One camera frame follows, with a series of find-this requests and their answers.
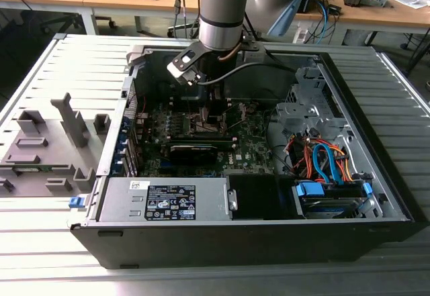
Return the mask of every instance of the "blue cable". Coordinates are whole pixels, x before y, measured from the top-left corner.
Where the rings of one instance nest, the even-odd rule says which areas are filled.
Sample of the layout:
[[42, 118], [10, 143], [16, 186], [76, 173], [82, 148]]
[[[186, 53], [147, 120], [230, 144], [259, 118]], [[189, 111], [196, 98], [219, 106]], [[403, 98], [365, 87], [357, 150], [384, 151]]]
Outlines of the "blue cable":
[[339, 176], [339, 173], [336, 169], [336, 162], [335, 157], [333, 156], [333, 152], [329, 148], [327, 144], [318, 144], [314, 147], [314, 151], [312, 152], [312, 161], [314, 163], [315, 170], [321, 175], [325, 181], [325, 183], [330, 183], [329, 177], [321, 170], [320, 166], [318, 165], [318, 149], [322, 147], [327, 151], [327, 154], [329, 155], [329, 162], [330, 162], [330, 169], [331, 169], [331, 175], [333, 176], [333, 180], [338, 182], [340, 185], [343, 184], [342, 178]]
[[323, 39], [324, 35], [325, 35], [325, 29], [327, 27], [327, 21], [328, 21], [328, 17], [327, 17], [327, 12], [324, 8], [324, 5], [321, 4], [321, 2], [318, 2], [318, 5], [321, 6], [322, 12], [324, 13], [324, 26], [322, 27], [322, 32], [320, 35], [320, 38], [318, 39], [318, 41], [316, 42], [316, 44], [320, 44], [321, 40]]

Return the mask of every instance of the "paper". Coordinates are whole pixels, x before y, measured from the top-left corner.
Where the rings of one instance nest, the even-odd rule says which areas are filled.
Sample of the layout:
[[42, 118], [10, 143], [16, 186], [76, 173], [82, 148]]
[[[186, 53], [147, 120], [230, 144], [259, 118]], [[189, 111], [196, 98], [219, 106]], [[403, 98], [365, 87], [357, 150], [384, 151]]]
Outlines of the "paper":
[[427, 6], [427, 0], [395, 0], [406, 6], [412, 7], [413, 9], [420, 9]]

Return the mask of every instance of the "gray robot arm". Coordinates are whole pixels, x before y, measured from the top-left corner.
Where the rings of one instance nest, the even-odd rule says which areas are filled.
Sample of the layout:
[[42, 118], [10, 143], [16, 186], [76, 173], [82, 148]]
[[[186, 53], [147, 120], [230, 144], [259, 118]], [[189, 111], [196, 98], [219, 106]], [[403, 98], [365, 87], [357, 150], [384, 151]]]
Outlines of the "gray robot arm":
[[[220, 64], [217, 58], [228, 55], [240, 44], [245, 9], [249, 7], [252, 16], [271, 11], [273, 17], [273, 13], [284, 13], [289, 1], [277, 0], [272, 8], [273, 0], [249, 0], [249, 4], [247, 0], [201, 0], [199, 40], [179, 54], [167, 69], [180, 83], [197, 82], [203, 75], [207, 79], [219, 77], [216, 72], [225, 69], [214, 68]], [[264, 21], [273, 23], [276, 18]]]

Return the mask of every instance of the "motherboard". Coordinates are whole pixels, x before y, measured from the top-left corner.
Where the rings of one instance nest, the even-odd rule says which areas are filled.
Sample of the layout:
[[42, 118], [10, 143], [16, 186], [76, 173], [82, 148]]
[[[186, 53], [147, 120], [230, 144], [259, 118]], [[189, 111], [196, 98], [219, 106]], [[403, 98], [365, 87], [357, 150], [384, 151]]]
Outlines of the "motherboard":
[[268, 110], [229, 101], [214, 120], [204, 109], [175, 111], [159, 104], [142, 120], [142, 177], [223, 177], [273, 174], [265, 140]]

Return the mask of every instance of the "blue latch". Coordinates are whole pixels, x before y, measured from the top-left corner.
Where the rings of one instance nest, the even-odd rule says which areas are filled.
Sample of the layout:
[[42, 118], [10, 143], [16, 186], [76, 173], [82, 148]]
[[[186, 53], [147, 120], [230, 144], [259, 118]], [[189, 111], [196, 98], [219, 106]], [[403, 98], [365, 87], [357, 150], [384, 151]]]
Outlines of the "blue latch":
[[85, 198], [84, 197], [71, 197], [69, 200], [69, 207], [71, 209], [78, 209], [85, 207]]
[[296, 190], [299, 197], [303, 195], [324, 195], [323, 186], [317, 182], [301, 182], [296, 186]]
[[369, 183], [364, 183], [363, 184], [363, 189], [366, 193], [366, 195], [369, 197], [370, 195], [372, 195], [372, 193], [374, 192], [374, 190], [372, 190], [372, 186]]

